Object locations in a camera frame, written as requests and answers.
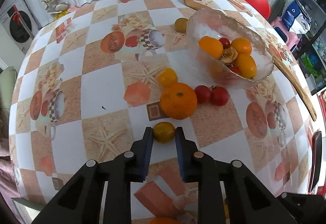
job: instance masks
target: back scratcher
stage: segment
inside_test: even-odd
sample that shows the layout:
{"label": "back scratcher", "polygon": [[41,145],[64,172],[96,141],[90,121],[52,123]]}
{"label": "back scratcher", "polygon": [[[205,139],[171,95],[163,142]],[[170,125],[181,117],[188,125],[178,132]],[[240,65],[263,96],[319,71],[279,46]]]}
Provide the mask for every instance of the back scratcher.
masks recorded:
{"label": "back scratcher", "polygon": [[[185,139],[182,127],[176,128],[175,137],[183,181],[198,182],[198,224],[226,223],[220,181],[231,224],[325,223],[322,196],[283,193],[275,198],[241,161],[225,163],[199,152],[195,142]],[[130,182],[145,180],[152,146],[153,130],[147,127],[130,151],[103,163],[89,160],[32,224],[98,224],[105,181],[103,223],[131,224]]]}
{"label": "back scratcher", "polygon": [[[205,7],[203,4],[197,3],[194,0],[184,0],[184,3],[186,6],[188,6],[189,8],[192,8],[196,11],[199,10],[200,8]],[[271,55],[273,56],[274,65],[276,67],[278,67],[278,69],[284,74],[284,76],[292,83],[293,87],[296,89],[297,93],[299,94],[301,100],[304,102],[304,105],[307,107],[312,120],[316,121],[317,120],[316,111],[315,111],[308,95],[304,91],[304,89],[301,87],[299,82],[293,76],[291,71],[283,64],[283,62],[280,61],[278,58],[276,58],[273,54],[271,54]]]}

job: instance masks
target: transparent fruit bowl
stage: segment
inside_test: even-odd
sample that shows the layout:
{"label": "transparent fruit bowl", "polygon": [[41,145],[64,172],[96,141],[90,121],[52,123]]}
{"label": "transparent fruit bowl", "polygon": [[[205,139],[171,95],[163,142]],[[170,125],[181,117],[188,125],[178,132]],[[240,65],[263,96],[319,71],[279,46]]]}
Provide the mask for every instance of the transparent fruit bowl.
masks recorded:
{"label": "transparent fruit bowl", "polygon": [[[219,39],[226,37],[230,42],[237,37],[248,39],[252,46],[251,56],[257,66],[257,75],[253,79],[243,78],[229,70],[220,60],[212,58],[198,46],[198,41],[205,35]],[[192,67],[205,78],[211,76],[216,85],[224,88],[246,89],[257,85],[269,76],[274,68],[273,57],[263,39],[254,31],[210,7],[199,9],[190,17],[187,26],[187,47]]]}

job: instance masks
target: table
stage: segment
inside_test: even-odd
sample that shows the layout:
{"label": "table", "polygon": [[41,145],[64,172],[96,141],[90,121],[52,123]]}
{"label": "table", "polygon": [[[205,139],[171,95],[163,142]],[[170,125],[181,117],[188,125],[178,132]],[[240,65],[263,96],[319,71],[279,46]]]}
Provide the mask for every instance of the table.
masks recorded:
{"label": "table", "polygon": [[[260,34],[310,94],[285,43],[253,7],[243,0],[200,2]],[[141,139],[146,126],[161,121],[182,126],[186,138],[216,160],[243,161],[275,196],[307,191],[311,118],[276,67],[257,87],[229,89],[223,107],[198,105],[184,120],[160,111],[156,77],[164,68],[173,68],[192,88],[214,84],[193,78],[186,35],[173,27],[194,12],[183,0],[98,0],[39,31],[20,68],[10,110],[10,153],[22,197],[46,204],[87,160],[113,159]],[[152,41],[149,29],[156,30]],[[181,182],[176,157],[174,140],[154,142],[148,181],[131,185],[134,222],[170,214],[173,202],[164,186],[180,202],[176,214],[188,222],[196,218],[197,185]],[[166,199],[166,208],[151,192]]]}

